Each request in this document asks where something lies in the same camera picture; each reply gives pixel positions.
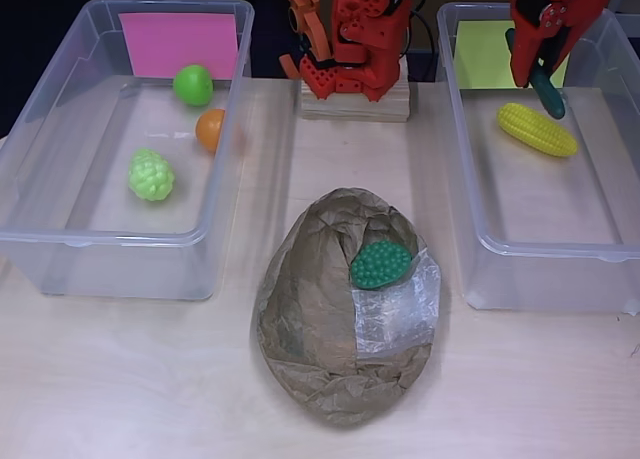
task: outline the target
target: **table surface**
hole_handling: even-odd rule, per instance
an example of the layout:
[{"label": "table surface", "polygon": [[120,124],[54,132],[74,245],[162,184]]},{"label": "table surface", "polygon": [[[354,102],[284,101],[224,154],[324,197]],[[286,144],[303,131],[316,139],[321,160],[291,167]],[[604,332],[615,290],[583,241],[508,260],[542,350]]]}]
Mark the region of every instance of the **table surface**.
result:
[{"label": "table surface", "polygon": [[[481,312],[460,294],[439,85],[407,124],[303,121],[289,81],[253,80],[220,294],[202,303],[44,297],[0,262],[0,458],[631,458],[640,317]],[[258,350],[256,289],[296,217],[337,187],[409,217],[443,270],[433,355],[388,413],[310,417]]]}]

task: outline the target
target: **orange robot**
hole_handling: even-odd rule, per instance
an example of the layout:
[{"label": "orange robot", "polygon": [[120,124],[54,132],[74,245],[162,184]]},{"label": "orange robot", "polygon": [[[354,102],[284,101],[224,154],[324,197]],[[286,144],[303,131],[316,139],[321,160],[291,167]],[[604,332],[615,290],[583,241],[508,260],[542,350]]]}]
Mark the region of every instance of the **orange robot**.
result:
[{"label": "orange robot", "polygon": [[379,101],[398,81],[411,0],[333,0],[330,40],[318,17],[319,0],[289,3],[291,27],[300,35],[304,56],[299,68],[290,55],[280,63],[319,99],[361,92]]}]

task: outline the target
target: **brown paper bag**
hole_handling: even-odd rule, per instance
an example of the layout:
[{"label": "brown paper bag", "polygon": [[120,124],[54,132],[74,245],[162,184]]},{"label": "brown paper bag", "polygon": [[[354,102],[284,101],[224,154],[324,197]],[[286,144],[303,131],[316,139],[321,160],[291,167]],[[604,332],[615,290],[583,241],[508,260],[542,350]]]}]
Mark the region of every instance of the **brown paper bag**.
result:
[{"label": "brown paper bag", "polygon": [[[414,257],[424,249],[411,223],[376,195],[333,191],[298,218],[258,293],[258,341],[271,372],[300,405],[333,424],[359,424],[389,408],[431,352],[429,331],[406,349],[359,354],[349,267],[363,245],[383,239]],[[430,266],[439,295],[439,270]],[[437,318],[437,299],[426,315]]]}]

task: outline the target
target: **clear plastic bin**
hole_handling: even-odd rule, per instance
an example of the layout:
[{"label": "clear plastic bin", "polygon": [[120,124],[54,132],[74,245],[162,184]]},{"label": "clear plastic bin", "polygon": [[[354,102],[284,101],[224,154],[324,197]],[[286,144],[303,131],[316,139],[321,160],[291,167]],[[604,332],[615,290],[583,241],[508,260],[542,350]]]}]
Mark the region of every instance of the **clear plastic bin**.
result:
[{"label": "clear plastic bin", "polygon": [[507,102],[542,111],[530,90],[459,90],[460,21],[509,19],[508,4],[438,13],[437,80],[451,100],[447,170],[463,291],[479,309],[640,311],[640,61],[604,11],[571,53],[562,123],[568,160],[500,130]]},{"label": "clear plastic bin", "polygon": [[[233,14],[238,60],[208,107],[226,109],[215,157],[171,80],[132,75],[118,15]],[[95,0],[80,12],[0,150],[0,252],[43,293],[205,299],[223,272],[242,161],[253,8],[227,0]],[[172,164],[164,202],[127,187],[132,153]]]}]

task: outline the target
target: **yellow corn cob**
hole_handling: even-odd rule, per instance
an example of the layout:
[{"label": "yellow corn cob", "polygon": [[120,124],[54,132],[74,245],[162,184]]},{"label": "yellow corn cob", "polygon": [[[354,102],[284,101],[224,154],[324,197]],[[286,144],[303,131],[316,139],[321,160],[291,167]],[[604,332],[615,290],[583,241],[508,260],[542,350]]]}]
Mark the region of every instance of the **yellow corn cob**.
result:
[{"label": "yellow corn cob", "polygon": [[551,156],[573,156],[578,143],[564,127],[522,104],[507,104],[498,111],[498,124],[507,133]]}]

